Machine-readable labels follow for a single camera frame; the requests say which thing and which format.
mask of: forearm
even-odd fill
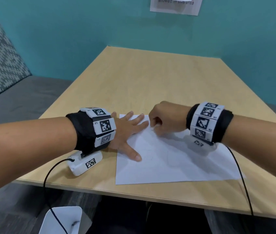
[[[75,148],[66,117],[0,125],[0,187]]]
[[[276,176],[276,123],[235,115],[222,143]]]

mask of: wire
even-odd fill
[[[243,175],[242,175],[240,166],[239,166],[239,164],[238,164],[238,162],[237,162],[237,159],[235,158],[234,154],[232,153],[231,149],[230,149],[228,146],[226,146],[226,147],[227,147],[227,149],[230,151],[230,153],[232,154],[232,156],[234,157],[234,161],[235,161],[236,164],[237,164],[237,168],[239,169],[239,173],[240,173],[240,176],[241,176],[241,178],[242,178],[243,185],[244,185],[246,197],[248,198],[248,201],[249,201],[249,206],[250,206],[250,210],[251,210],[251,215],[254,216],[254,212],[253,212],[253,208],[252,208],[250,196],[249,196],[249,193],[248,193],[248,189],[246,188],[246,185],[245,185],[245,182],[244,182],[244,179],[243,179]]]
[[[52,171],[57,165],[59,165],[60,163],[62,163],[62,162],[64,162],[64,161],[71,161],[71,162],[74,162],[75,160],[72,159],[72,158],[67,158],[67,159],[61,160],[60,162],[57,162],[57,163],[49,170],[49,172],[47,173],[47,176],[45,177],[44,184],[43,184],[43,190],[44,190],[45,202],[46,202],[48,208],[50,209],[50,211],[52,212],[53,216],[54,216],[55,219],[58,221],[58,223],[60,224],[60,226],[63,228],[63,230],[65,231],[65,233],[68,234],[68,232],[65,230],[64,226],[62,225],[62,223],[59,221],[59,219],[58,219],[57,216],[55,215],[53,209],[51,208],[51,205],[50,205],[50,203],[49,203],[49,199],[48,199],[48,196],[47,196],[47,192],[46,192],[46,181],[47,181],[47,178],[48,178],[49,174],[51,173],[51,171]]]

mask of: black wristband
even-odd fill
[[[192,108],[190,108],[187,119],[186,119],[186,128],[190,130],[191,121],[193,118],[193,115],[195,114],[195,110],[198,108],[199,104],[194,105]]]
[[[218,118],[218,121],[215,125],[212,142],[217,143],[221,142],[223,136],[226,132],[227,127],[229,126],[232,118],[234,117],[233,113],[228,110],[223,110]]]
[[[76,150],[80,150],[83,154],[88,155],[92,152],[108,147],[110,142],[95,148],[96,133],[93,126],[93,121],[85,112],[79,111],[76,113],[70,113],[67,114],[66,117],[70,119],[76,130],[78,138],[75,146]]]

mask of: fingernail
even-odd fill
[[[135,161],[136,162],[140,162],[141,160],[142,160],[141,156],[140,155],[136,155]]]

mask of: light wood tabletop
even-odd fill
[[[210,101],[234,114],[276,122],[276,114],[218,58],[106,47],[41,118],[65,116],[94,106],[125,114],[148,114],[160,101],[193,106]],[[63,155],[20,177],[42,186]],[[75,177],[66,163],[50,174],[47,186],[118,197],[249,214],[241,180],[115,185],[116,152]],[[246,175],[255,215],[276,217],[276,177],[234,152]]]

